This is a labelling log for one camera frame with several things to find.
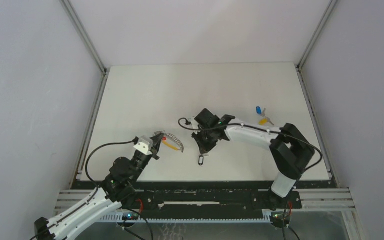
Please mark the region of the black key tag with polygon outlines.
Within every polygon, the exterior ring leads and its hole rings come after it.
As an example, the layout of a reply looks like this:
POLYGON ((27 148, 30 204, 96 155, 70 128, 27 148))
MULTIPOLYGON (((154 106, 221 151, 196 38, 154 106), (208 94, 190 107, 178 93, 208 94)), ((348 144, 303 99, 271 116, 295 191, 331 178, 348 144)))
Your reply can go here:
POLYGON ((205 157, 203 155, 200 155, 198 157, 198 165, 199 166, 203 166, 204 165, 204 161, 205 161, 205 157))

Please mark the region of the metal keyring with small rings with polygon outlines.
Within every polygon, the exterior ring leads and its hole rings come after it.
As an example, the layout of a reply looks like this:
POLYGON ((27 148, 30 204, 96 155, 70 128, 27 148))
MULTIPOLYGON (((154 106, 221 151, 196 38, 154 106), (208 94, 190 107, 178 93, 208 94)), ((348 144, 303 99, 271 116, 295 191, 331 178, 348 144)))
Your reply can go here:
POLYGON ((163 134, 162 137, 162 143, 167 146, 168 148, 174 150, 174 151, 180 151, 181 153, 184 152, 185 147, 181 140, 177 138, 174 134, 172 133, 165 133, 164 131, 156 131, 154 132, 154 136, 163 134))

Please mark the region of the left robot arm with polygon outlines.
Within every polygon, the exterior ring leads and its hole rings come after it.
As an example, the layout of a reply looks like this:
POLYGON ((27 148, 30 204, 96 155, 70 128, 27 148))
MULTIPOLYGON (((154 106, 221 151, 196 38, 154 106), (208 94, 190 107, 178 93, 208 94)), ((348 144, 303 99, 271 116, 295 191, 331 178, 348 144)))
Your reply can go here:
POLYGON ((157 154, 154 149, 146 154, 136 150, 131 159, 117 158, 109 175, 84 199, 50 219, 36 220, 32 239, 74 240, 106 214, 133 207, 137 200, 133 184, 151 159, 159 159, 157 154))

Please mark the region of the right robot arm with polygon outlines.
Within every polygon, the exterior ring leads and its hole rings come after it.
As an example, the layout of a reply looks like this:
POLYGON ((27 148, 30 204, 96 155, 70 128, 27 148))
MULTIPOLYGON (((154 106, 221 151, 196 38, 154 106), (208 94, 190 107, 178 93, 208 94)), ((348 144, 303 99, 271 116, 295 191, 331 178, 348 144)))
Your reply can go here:
POLYGON ((233 115, 218 117, 208 109, 185 120, 201 155, 208 154, 220 141, 240 142, 268 148, 279 171, 269 194, 269 203, 282 208, 289 201, 289 193, 308 168, 317 147, 310 144, 298 128, 286 123, 270 127, 247 123, 233 115))

